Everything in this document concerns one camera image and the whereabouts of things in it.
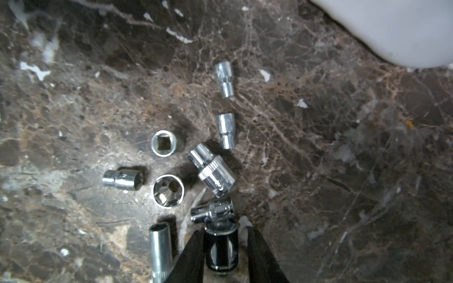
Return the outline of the white plastic storage box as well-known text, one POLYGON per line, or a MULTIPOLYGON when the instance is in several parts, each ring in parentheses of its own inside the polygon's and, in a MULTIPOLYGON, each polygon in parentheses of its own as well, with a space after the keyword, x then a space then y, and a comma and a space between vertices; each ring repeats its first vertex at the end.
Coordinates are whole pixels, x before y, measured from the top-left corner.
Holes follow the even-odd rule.
POLYGON ((452 1, 315 1, 394 64, 435 68, 453 62, 452 1))

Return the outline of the chrome socket lying left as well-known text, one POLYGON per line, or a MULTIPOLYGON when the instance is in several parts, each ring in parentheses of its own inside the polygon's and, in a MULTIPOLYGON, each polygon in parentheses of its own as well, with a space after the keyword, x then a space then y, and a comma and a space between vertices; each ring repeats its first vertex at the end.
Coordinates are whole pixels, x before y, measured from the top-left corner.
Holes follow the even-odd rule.
POLYGON ((105 186, 115 187, 126 191, 137 191, 143 184, 144 176, 141 171, 132 169, 109 170, 101 179, 105 186))

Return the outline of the dark chrome socket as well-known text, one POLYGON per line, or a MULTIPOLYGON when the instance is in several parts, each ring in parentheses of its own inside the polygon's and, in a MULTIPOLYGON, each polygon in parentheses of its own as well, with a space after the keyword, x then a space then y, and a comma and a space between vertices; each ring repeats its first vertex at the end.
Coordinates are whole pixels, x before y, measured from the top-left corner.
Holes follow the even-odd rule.
POLYGON ((233 217, 207 222, 204 234, 204 252, 209 270, 225 275, 239 263, 238 225, 233 217))

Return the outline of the long deep chrome socket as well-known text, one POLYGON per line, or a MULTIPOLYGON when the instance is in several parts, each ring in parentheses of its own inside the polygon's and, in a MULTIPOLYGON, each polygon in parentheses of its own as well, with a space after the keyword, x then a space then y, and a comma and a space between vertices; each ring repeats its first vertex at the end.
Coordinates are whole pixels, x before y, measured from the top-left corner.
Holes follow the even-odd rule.
POLYGON ((164 283, 173 268, 170 225, 160 222, 149 228, 151 249, 152 282, 164 283))

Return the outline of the large knurled chrome socket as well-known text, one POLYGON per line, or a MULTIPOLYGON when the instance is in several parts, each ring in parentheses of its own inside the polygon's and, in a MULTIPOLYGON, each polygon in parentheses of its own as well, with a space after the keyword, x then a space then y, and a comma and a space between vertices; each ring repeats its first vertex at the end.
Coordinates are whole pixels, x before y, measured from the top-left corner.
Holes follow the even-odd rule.
POLYGON ((188 159, 198 170, 198 178, 206 184, 216 198, 230 192, 237 177, 220 155, 215 155, 205 143, 193 148, 188 159))

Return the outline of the upright socket square hole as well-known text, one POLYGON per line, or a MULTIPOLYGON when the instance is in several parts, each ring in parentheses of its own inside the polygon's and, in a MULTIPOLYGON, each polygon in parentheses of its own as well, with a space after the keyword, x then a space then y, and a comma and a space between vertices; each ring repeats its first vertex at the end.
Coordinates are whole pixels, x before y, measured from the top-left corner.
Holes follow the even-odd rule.
POLYGON ((167 158, 176 151, 177 138, 171 131, 159 130, 152 137, 151 148, 155 155, 167 158))

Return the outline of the upright socket hex hole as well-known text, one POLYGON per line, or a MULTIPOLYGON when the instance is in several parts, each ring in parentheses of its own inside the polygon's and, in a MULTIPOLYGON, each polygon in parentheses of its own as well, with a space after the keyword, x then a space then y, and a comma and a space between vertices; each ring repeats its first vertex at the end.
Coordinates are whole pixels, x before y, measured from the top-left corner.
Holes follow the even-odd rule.
POLYGON ((185 196, 185 185, 179 176, 164 174, 154 181, 152 196, 159 207, 171 209, 182 203, 185 196))

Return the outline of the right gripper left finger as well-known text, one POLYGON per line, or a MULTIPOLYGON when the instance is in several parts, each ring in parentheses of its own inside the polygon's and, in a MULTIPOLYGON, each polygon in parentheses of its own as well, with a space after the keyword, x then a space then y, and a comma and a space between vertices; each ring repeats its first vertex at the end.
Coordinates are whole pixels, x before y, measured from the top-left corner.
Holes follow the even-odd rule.
POLYGON ((204 230, 193 233, 165 283, 202 283, 204 280, 204 230))

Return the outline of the small chrome socket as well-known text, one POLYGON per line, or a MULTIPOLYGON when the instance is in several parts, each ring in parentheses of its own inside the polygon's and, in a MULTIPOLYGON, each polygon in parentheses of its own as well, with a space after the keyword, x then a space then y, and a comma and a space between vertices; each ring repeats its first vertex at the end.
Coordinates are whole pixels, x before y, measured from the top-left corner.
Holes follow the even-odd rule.
POLYGON ((229 61, 223 61, 214 66, 215 79, 223 98, 234 96, 234 72, 229 61))
POLYGON ((217 115, 217 127, 223 149, 235 147, 236 123, 234 113, 217 115))

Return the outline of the chrome socket beside gripper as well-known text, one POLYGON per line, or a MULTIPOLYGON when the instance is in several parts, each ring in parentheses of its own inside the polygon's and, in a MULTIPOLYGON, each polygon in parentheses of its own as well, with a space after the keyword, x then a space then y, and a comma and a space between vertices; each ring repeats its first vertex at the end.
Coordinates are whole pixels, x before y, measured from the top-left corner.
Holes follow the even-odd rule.
POLYGON ((214 199, 209 203, 191 209, 191 221, 195 224, 213 221, 234 214, 234 206, 230 197, 214 199))

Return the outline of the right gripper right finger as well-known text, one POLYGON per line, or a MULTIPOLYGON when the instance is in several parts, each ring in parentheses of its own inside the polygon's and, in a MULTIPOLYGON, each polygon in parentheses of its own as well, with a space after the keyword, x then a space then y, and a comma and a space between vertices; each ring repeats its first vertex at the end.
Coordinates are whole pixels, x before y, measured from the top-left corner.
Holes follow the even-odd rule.
POLYGON ((248 226, 248 273, 251 283, 289 283, 262 234, 248 226))

